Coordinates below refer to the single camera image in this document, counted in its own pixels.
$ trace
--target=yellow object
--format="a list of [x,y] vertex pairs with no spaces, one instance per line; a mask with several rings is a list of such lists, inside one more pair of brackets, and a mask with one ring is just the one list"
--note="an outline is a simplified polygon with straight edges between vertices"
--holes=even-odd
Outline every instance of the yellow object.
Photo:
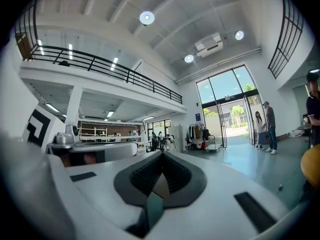
[[320,144],[304,153],[301,159],[301,170],[313,187],[320,186]]

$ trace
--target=polished floor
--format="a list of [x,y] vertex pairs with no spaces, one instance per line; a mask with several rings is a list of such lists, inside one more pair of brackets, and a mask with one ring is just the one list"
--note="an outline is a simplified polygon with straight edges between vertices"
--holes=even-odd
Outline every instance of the polished floor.
[[301,171],[301,158],[308,149],[303,138],[287,138],[278,142],[277,154],[256,150],[250,144],[228,145],[219,152],[189,150],[184,153],[227,164],[277,195],[288,207],[294,208],[306,181]]

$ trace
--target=round ceiling light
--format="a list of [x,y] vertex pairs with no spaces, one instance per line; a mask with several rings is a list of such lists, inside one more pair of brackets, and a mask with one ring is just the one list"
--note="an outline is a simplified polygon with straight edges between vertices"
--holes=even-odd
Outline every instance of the round ceiling light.
[[140,19],[142,24],[149,25],[149,24],[151,24],[152,22],[155,21],[155,16],[150,11],[144,11],[143,13],[140,14],[139,19]]
[[237,40],[241,40],[242,38],[244,38],[245,34],[243,31],[239,30],[235,33],[235,39]]
[[186,63],[193,62],[193,61],[194,61],[194,56],[191,55],[191,54],[189,54],[189,55],[187,55],[187,56],[184,57],[184,61],[185,61]]

